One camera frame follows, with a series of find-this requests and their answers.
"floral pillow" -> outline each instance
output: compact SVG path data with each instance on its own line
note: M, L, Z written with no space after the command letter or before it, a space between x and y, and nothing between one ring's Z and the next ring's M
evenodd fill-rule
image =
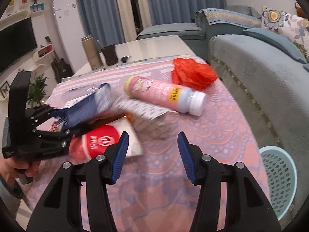
M262 28L292 41L309 62L309 21L307 19L263 7Z

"lid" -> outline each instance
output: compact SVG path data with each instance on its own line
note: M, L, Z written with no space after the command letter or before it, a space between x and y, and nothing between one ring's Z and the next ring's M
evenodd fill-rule
M118 143L120 135L112 125L103 125L83 135L83 147L91 158L103 154L109 145Z
M83 41L86 41L86 40L88 40L88 39L90 39L90 38L92 38L93 37L93 35L88 35L88 36L85 36L85 37L82 37L81 38L81 41L83 42Z
M132 95L131 95L131 91L130 91L130 83L131 83L131 80L136 77L136 76L130 76L126 79L125 81L125 85L123 86L123 89L125 90L125 92L127 93L127 95L129 97L132 98Z
M200 91L194 92L190 103L189 113L194 116L201 116L204 110L205 100L205 93Z

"gray sofa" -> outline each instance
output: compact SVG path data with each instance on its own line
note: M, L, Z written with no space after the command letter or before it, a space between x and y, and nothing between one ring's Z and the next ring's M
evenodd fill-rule
M309 192L309 72L276 47L246 35L212 38L209 56L259 147L279 146L292 156L299 182L287 214L292 217Z
M227 6L226 9L256 18L261 17L257 11L248 6ZM197 56L205 61L210 61L207 50L208 42L212 37L224 34L242 34L242 31L245 29L247 28L224 23L210 25L205 14L197 13L195 16L195 23L184 22L155 25L144 29L136 39L140 40L157 36L178 35Z

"television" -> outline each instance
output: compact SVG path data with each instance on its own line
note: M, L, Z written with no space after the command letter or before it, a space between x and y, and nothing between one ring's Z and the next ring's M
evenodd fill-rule
M0 31L0 73L36 47L31 18Z

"red plastic bag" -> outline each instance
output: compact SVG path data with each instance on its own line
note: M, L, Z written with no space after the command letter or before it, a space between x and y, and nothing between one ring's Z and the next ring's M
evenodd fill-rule
M194 59L176 58L173 60L172 82L197 90L205 90L218 78L217 73L208 65L197 63Z

